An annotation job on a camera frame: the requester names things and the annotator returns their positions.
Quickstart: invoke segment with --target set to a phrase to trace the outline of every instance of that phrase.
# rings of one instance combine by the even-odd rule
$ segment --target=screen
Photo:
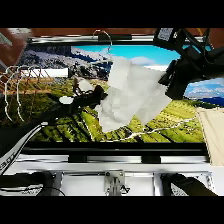
[[[169,63],[180,56],[175,51],[168,51],[147,45],[112,46],[111,55],[124,57],[132,63],[147,68],[165,71]],[[110,64],[99,70],[85,68],[86,63],[108,58],[106,46],[29,46],[24,51],[19,65],[39,65],[44,69],[69,68],[73,71],[83,65],[79,75],[93,86],[101,85],[108,90]],[[72,95],[72,80],[55,77],[51,91],[57,96]],[[47,109],[50,102],[44,94],[38,95],[35,113]],[[214,79],[188,85],[183,100],[173,100],[153,120],[142,125],[136,116],[129,125],[118,130],[103,133],[99,125],[97,112],[86,107],[73,118],[59,119],[57,125],[46,126],[31,141],[40,142],[204,142],[202,129],[196,118],[197,107],[214,108],[224,106],[223,79]]]

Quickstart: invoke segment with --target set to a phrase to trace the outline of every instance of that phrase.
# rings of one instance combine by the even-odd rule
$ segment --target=white cloth
[[[211,165],[224,166],[224,108],[197,108],[196,112],[203,129]]]
[[[108,96],[95,108],[103,132],[128,125],[135,114],[145,125],[171,102],[166,86],[158,83],[164,72],[119,57],[113,62]]]

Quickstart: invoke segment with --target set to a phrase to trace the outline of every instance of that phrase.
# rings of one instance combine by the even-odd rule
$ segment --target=sky
[[[105,46],[80,46],[85,51],[107,54]],[[142,66],[168,66],[172,60],[180,58],[176,51],[169,51],[153,45],[116,45],[110,50],[111,55],[125,57]],[[189,84],[185,96],[193,98],[223,97],[224,78],[212,79]]]

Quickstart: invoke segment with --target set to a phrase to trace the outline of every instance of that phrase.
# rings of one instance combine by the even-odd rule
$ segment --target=white rectangle
[[[159,31],[158,38],[161,40],[168,41],[170,39],[170,35],[173,31],[173,28],[161,28]]]

